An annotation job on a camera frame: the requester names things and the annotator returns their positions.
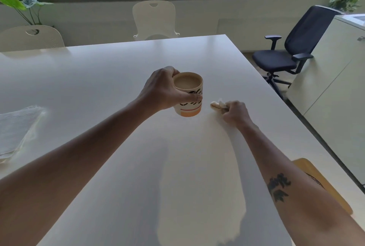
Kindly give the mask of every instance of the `ceramic mug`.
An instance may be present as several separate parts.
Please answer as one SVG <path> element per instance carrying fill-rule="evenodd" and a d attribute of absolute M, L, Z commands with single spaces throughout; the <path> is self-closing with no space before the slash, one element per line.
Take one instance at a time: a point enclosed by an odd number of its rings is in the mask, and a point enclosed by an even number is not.
<path fill-rule="evenodd" d="M 172 77 L 175 87 L 187 93 L 203 94 L 203 78 L 192 72 L 182 72 Z M 192 117 L 202 109 L 202 101 L 181 103 L 174 106 L 178 115 Z"/>

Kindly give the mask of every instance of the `hand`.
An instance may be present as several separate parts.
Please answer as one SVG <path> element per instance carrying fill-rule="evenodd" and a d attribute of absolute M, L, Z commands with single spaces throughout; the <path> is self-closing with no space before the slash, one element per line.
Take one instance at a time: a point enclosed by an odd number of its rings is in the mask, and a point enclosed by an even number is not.
<path fill-rule="evenodd" d="M 180 73 L 172 66 L 154 71 L 147 80 L 138 99 L 153 106 L 155 112 L 186 102 L 198 102 L 202 95 L 186 93 L 176 89 L 172 77 Z"/>
<path fill-rule="evenodd" d="M 255 126 L 244 103 L 240 101 L 230 101 L 227 102 L 226 105 L 229 107 L 229 111 L 226 111 L 223 114 L 223 120 L 229 125 L 236 128 Z"/>

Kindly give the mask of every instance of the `person's left hand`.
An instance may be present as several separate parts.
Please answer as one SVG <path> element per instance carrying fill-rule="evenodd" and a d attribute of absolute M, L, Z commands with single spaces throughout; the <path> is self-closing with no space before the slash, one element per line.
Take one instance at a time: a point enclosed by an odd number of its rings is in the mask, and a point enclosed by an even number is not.
<path fill-rule="evenodd" d="M 186 102 L 198 102 L 202 95 L 186 93 L 176 89 L 172 77 L 180 73 L 172 66 L 154 71 L 147 80 L 137 99 L 146 101 L 155 111 L 168 109 Z"/>

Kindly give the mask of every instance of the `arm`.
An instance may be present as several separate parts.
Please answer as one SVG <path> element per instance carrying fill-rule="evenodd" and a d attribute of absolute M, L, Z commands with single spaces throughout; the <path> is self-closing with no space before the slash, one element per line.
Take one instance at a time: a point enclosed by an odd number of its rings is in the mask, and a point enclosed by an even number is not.
<path fill-rule="evenodd" d="M 278 41 L 279 39 L 281 39 L 281 36 L 265 36 L 265 39 L 270 39 L 272 41 L 271 43 L 271 49 L 270 50 L 275 50 L 276 47 L 276 41 Z"/>
<path fill-rule="evenodd" d="M 296 246 L 363 245 L 365 232 L 320 185 L 296 167 L 251 121 L 244 103 L 223 119 L 244 136 Z"/>
<path fill-rule="evenodd" d="M 100 167 L 159 110 L 201 95 L 178 91 L 166 67 L 122 110 L 0 180 L 0 245 L 35 246 Z"/>

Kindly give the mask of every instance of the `napkin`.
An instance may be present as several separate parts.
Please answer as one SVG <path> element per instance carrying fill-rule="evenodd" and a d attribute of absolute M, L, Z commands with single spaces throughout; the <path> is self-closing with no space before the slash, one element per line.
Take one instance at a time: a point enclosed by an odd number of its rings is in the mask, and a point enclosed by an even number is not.
<path fill-rule="evenodd" d="M 31 106 L 0 115 L 0 159 L 12 156 L 36 125 L 43 108 Z"/>

